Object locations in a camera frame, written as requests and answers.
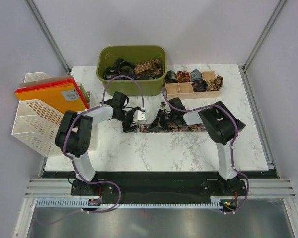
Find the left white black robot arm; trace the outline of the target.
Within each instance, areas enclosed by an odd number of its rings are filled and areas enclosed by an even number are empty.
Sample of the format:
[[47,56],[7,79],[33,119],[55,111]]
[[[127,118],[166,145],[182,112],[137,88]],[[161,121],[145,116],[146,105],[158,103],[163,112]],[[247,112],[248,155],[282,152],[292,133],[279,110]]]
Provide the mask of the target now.
[[135,132],[139,128],[138,123],[147,119],[144,99],[140,107],[127,111],[128,102],[127,95],[115,92],[111,99],[103,100],[96,107],[81,112],[67,110],[63,115],[55,145],[71,160],[76,177],[83,181],[81,188],[88,195],[94,195],[99,190],[99,183],[94,180],[96,171],[88,155],[93,128],[103,121],[115,119],[122,122],[124,132]]

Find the brown cat pattern tie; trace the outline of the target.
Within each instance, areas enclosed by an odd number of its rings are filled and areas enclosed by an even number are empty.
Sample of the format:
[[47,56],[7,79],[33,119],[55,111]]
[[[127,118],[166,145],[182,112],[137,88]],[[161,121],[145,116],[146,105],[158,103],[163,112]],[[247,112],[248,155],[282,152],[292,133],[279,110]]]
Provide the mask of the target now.
[[210,125],[204,124],[194,124],[194,125],[184,125],[179,129],[175,129],[173,131],[149,131],[150,124],[141,124],[139,132],[140,133],[179,133],[179,132],[212,132],[215,129],[219,129],[219,127],[211,128]]

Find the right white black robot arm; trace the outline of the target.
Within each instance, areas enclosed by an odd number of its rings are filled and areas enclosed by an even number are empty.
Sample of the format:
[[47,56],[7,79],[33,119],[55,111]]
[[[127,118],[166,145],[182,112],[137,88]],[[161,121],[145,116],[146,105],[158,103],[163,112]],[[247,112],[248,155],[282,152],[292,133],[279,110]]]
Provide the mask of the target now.
[[217,146],[219,158],[218,191],[229,195],[235,190],[232,180],[237,176],[234,165],[233,144],[238,132],[245,127],[221,101],[198,110],[187,110],[180,98],[168,101],[170,110],[159,110],[152,124],[145,126],[147,133],[207,132]]

